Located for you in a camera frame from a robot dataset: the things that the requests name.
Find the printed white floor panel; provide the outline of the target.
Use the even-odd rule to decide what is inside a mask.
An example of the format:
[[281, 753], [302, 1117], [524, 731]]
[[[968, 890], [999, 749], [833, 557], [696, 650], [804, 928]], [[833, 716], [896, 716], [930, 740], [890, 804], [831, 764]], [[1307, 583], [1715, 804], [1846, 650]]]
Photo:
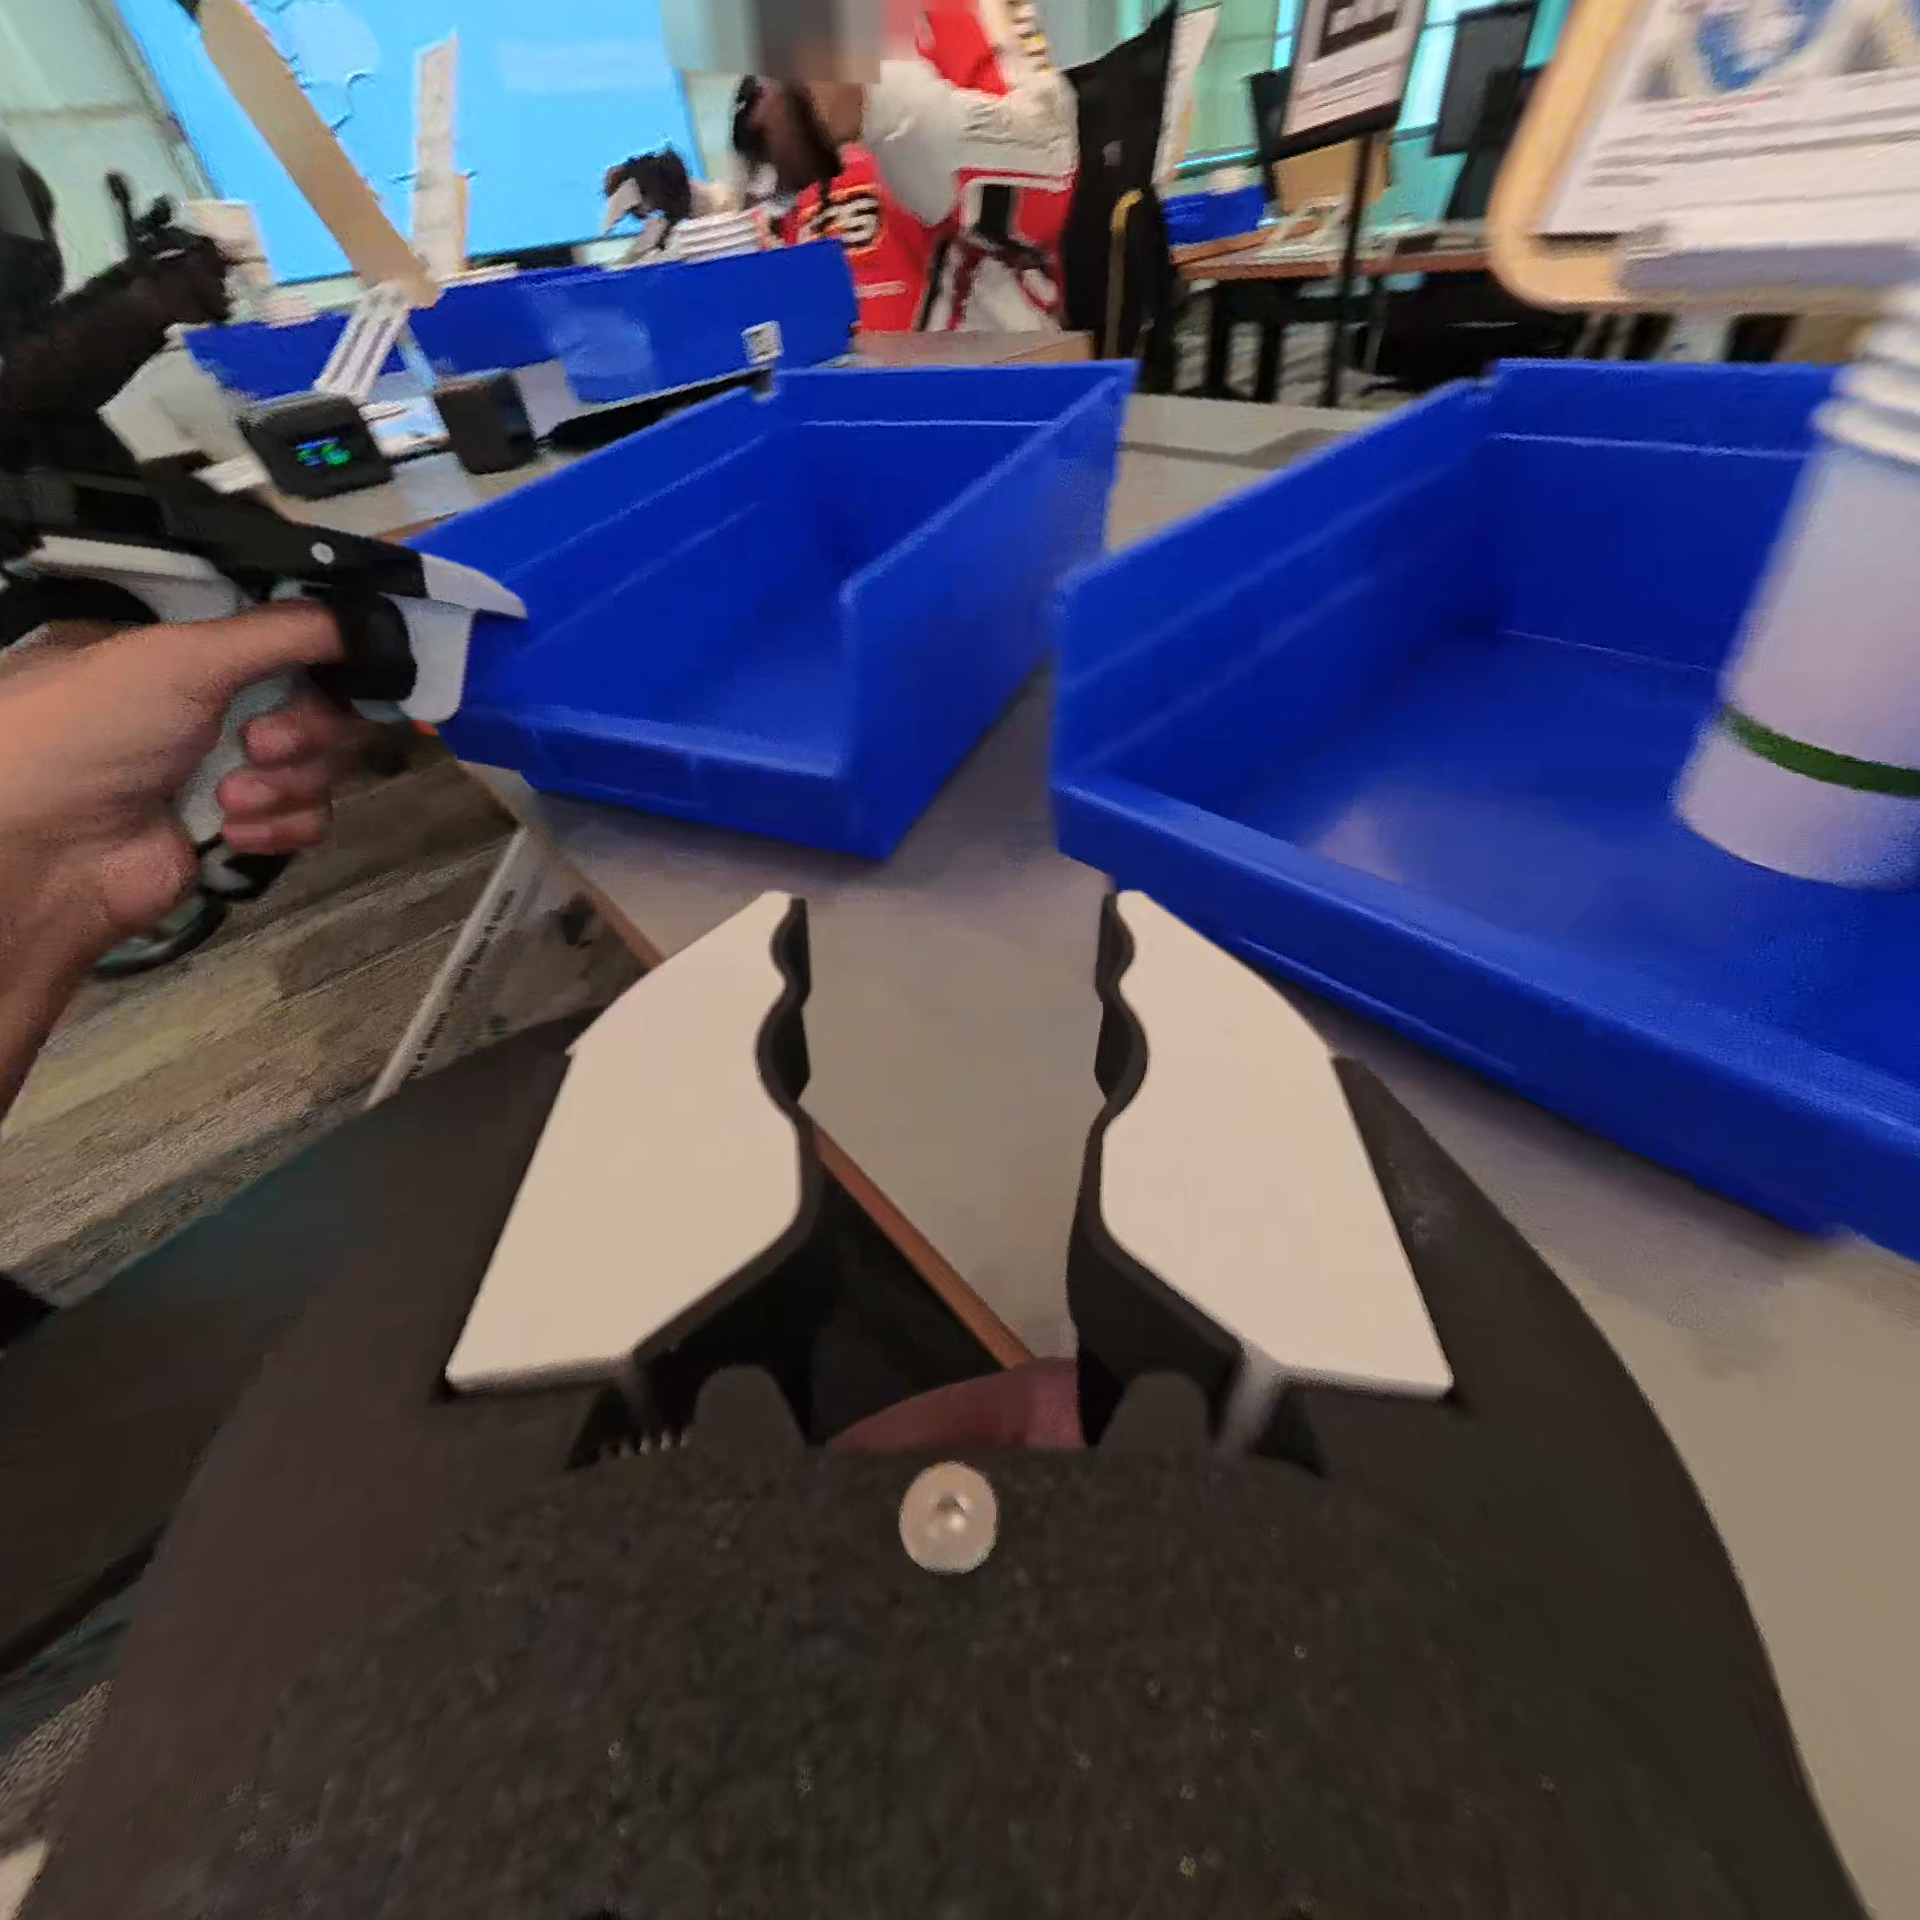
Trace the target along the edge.
[[505, 999], [530, 976], [578, 976], [578, 949], [600, 940], [600, 910], [567, 872], [567, 854], [539, 829], [514, 829], [496, 848], [470, 915], [456, 926], [446, 963], [428, 970], [395, 1054], [360, 1090], [360, 1110], [395, 1098], [404, 1084], [456, 1066], [505, 1039]]

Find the grey side table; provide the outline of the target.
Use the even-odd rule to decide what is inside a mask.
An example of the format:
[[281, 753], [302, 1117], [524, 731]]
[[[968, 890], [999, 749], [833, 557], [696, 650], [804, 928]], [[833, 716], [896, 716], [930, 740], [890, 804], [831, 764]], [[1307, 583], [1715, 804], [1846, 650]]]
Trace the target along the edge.
[[575, 459], [647, 434], [688, 406], [724, 395], [724, 392], [755, 392], [766, 395], [775, 386], [797, 380], [922, 380], [922, 368], [1040, 368], [1040, 362], [1089, 362], [1089, 335], [1013, 335], [1013, 331], [968, 331], [968, 335], [857, 335], [849, 354], [831, 354], [815, 368], [741, 368], [741, 380], [706, 380], [706, 386], [677, 386], [677, 392], [647, 392], [647, 395], [619, 395], [619, 406], [578, 406], [561, 362], [530, 362], [521, 368], [530, 422], [548, 422], [539, 459], [514, 465], [514, 470], [465, 470], [454, 442], [404, 459], [383, 487], [360, 490], [334, 490], [334, 498], [286, 498], [273, 487], [263, 487], [253, 498], [272, 498], [281, 517], [302, 527], [334, 527], [357, 539], [415, 539], [456, 515], [477, 515], [548, 470], [567, 470]]

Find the printed instruction sheet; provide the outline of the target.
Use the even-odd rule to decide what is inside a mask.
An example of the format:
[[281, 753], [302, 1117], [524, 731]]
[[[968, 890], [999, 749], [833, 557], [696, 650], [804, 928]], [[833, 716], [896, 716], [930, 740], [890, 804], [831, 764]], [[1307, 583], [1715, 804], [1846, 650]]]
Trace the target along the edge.
[[1542, 233], [1695, 223], [1812, 249], [1913, 245], [1913, 0], [1647, 0], [1610, 61]]

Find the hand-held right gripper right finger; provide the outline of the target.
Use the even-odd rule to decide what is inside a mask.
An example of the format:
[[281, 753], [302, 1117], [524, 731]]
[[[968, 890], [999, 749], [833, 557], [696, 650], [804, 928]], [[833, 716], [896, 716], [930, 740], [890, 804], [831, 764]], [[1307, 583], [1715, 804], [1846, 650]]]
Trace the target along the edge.
[[1254, 1458], [1285, 1388], [1448, 1402], [1456, 1369], [1336, 1046], [1146, 890], [1095, 910], [1095, 1117], [1070, 1203], [1082, 1433], [1172, 1371]]

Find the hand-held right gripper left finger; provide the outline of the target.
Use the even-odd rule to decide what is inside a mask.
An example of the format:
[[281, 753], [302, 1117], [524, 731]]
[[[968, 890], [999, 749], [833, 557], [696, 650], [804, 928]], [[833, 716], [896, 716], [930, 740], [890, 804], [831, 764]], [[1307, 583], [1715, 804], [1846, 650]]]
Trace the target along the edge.
[[567, 1046], [454, 1402], [588, 1388], [696, 1433], [706, 1379], [761, 1371], [810, 1433], [831, 1263], [804, 1009], [810, 906], [755, 893]]

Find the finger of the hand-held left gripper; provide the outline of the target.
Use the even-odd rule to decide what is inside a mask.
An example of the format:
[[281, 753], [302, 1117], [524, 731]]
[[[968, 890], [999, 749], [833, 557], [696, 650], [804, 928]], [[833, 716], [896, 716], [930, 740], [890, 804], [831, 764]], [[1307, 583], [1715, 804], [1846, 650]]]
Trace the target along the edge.
[[410, 696], [395, 699], [404, 721], [446, 728], [465, 699], [465, 652], [470, 652], [470, 618], [524, 618], [524, 597], [496, 583], [477, 563], [415, 551], [415, 591], [395, 591], [404, 639], [410, 639]]

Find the tan wooden board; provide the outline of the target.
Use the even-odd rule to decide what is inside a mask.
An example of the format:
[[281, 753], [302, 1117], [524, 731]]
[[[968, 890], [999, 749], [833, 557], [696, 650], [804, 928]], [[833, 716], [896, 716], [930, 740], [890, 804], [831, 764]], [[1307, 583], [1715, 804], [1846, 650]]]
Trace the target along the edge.
[[393, 281], [410, 310], [435, 303], [428, 267], [383, 216], [378, 189], [357, 178], [327, 123], [312, 108], [293, 69], [273, 56], [272, 24], [243, 0], [180, 0], [199, 34], [209, 69], [225, 72], [227, 99], [272, 139], [312, 216], [341, 249], [360, 290]]

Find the blue plastic bin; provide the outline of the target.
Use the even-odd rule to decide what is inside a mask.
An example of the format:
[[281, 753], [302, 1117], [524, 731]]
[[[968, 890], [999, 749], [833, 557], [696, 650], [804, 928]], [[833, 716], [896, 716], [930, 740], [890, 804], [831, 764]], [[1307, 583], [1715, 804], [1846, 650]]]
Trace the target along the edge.
[[1082, 563], [1060, 848], [1799, 1232], [1920, 1248], [1913, 890], [1669, 813], [1821, 362], [1503, 362]]
[[446, 749], [548, 798], [896, 854], [1105, 551], [1130, 362], [787, 368], [470, 506]]
[[578, 406], [810, 368], [857, 346], [857, 276], [833, 245], [521, 276], [521, 299]]

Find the dark wooden desk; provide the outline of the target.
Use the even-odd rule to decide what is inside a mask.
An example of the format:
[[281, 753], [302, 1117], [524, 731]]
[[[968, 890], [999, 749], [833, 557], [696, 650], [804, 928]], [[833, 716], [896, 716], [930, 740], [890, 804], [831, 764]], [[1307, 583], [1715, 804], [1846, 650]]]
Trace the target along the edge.
[[1187, 245], [1172, 249], [1172, 267], [1187, 290], [1207, 299], [1207, 368], [1187, 395], [1237, 395], [1230, 392], [1230, 331], [1262, 324], [1262, 354], [1254, 354], [1254, 406], [1277, 395], [1285, 368], [1285, 331], [1319, 324], [1328, 354], [1319, 354], [1319, 408], [1337, 408], [1347, 392], [1347, 335], [1351, 324], [1382, 324], [1384, 290], [1413, 276], [1487, 276], [1487, 233], [1473, 223], [1438, 223], [1413, 233], [1382, 233], [1382, 227], [1347, 227], [1347, 249], [1307, 249], [1277, 245], [1277, 227], [1249, 227], [1218, 245]]

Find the black jacket yellow trim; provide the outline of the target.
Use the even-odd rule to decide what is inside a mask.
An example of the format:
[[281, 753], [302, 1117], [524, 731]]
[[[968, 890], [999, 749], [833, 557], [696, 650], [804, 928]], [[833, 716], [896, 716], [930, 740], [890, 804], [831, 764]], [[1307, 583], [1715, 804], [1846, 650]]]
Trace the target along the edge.
[[1179, 324], [1179, 267], [1160, 195], [1160, 123], [1172, 90], [1179, 7], [1095, 61], [1061, 69], [1078, 108], [1078, 182], [1061, 216], [1061, 331], [1095, 362], [1162, 380]]

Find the white red printed garment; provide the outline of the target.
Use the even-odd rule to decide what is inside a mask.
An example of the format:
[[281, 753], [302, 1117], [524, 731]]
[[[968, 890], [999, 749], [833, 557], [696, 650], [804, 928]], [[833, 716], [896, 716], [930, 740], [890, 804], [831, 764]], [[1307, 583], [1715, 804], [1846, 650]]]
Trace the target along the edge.
[[1060, 335], [1078, 91], [1040, 7], [907, 7], [877, 83], [741, 83], [782, 245], [842, 245], [863, 335]]

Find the person's left hand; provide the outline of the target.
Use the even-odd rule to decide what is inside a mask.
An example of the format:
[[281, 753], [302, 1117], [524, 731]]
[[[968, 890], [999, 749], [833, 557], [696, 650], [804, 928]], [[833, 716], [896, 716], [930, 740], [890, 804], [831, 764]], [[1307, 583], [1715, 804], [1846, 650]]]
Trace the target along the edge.
[[66, 1019], [90, 970], [155, 928], [195, 843], [180, 780], [225, 740], [232, 696], [320, 666], [320, 605], [253, 605], [185, 626], [94, 635], [3, 660], [0, 682], [0, 1110]]

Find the cluster of white cups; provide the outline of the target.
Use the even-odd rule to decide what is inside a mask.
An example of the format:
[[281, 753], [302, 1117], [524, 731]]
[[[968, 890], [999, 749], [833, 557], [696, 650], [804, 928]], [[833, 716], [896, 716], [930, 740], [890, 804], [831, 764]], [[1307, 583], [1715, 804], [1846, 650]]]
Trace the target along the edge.
[[1920, 290], [1812, 408], [1784, 535], [1669, 809], [1710, 848], [1838, 890], [1920, 884]]

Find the black white marker sign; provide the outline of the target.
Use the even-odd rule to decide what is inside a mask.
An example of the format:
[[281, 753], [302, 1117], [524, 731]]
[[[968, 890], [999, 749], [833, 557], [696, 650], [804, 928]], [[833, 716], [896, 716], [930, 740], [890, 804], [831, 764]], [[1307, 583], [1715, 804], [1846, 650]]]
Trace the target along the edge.
[[1307, 0], [1294, 20], [1277, 148], [1316, 157], [1328, 139], [1384, 133], [1423, 24], [1423, 0]]

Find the dark desk device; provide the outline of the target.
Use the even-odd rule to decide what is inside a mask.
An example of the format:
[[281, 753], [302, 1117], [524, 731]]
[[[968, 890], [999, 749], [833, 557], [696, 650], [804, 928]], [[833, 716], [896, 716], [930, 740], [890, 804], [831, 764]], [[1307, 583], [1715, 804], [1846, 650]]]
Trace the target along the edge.
[[496, 481], [539, 459], [539, 422], [524, 408], [521, 368], [435, 380], [428, 406], [446, 442], [470, 481]]
[[302, 392], [302, 395], [249, 406], [232, 434], [281, 498], [341, 498], [341, 490], [393, 487], [393, 459], [369, 436], [369, 417], [357, 395]]

